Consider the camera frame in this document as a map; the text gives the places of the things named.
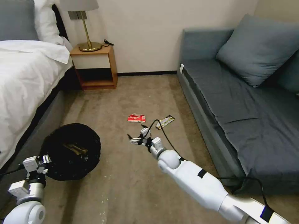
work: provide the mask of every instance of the table lamp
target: table lamp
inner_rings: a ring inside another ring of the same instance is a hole
[[[90,11],[99,8],[97,0],[60,0],[61,9],[67,11],[79,11],[83,21],[87,43],[79,44],[79,50],[90,52],[97,51],[102,48],[102,45],[97,42],[91,42],[88,36],[85,20],[82,11]]]

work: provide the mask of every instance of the black trash bin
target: black trash bin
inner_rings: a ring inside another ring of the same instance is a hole
[[[47,176],[55,180],[79,180],[92,171],[100,160],[100,137],[90,127],[73,123],[47,136],[40,155],[49,155]]]

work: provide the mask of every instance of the beige carpet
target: beige carpet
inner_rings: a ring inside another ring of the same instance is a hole
[[[120,77],[116,90],[69,93],[64,124],[79,122],[101,138],[98,166],[80,181],[48,178],[44,205],[46,224],[227,223],[184,193],[157,167],[142,146],[130,145],[126,133],[138,136],[141,125],[126,122],[131,113],[146,124],[168,114],[169,139],[188,160],[217,175],[200,131],[175,75]],[[162,131],[152,129],[171,149]],[[299,223],[298,196],[271,196],[269,205],[292,223]]]

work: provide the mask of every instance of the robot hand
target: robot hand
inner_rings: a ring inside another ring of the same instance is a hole
[[[182,158],[176,151],[163,147],[159,137],[152,139],[146,135],[147,127],[142,126],[141,134],[136,138],[129,136],[132,144],[144,145],[152,156],[158,160],[158,167],[207,209],[219,212],[224,218],[232,222],[245,223],[289,223],[268,206],[252,198],[237,198],[230,195],[222,183],[213,175],[191,161]]]
[[[30,157],[23,161],[27,170],[27,180],[13,183],[9,193],[17,198],[17,206],[5,217],[3,224],[41,224],[45,218],[46,210],[41,204],[46,185],[46,165],[51,160],[44,155]]]

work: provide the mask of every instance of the sofa cushion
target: sofa cushion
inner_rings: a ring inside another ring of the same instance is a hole
[[[38,40],[33,0],[1,0],[0,20],[0,41]]]
[[[217,59],[257,87],[298,49],[298,24],[245,15]]]
[[[268,185],[288,181],[289,187],[298,187],[299,98],[282,88],[252,88],[216,60],[183,64],[184,75],[203,95],[246,175]]]
[[[299,52],[283,65],[277,84],[290,92],[299,93]]]

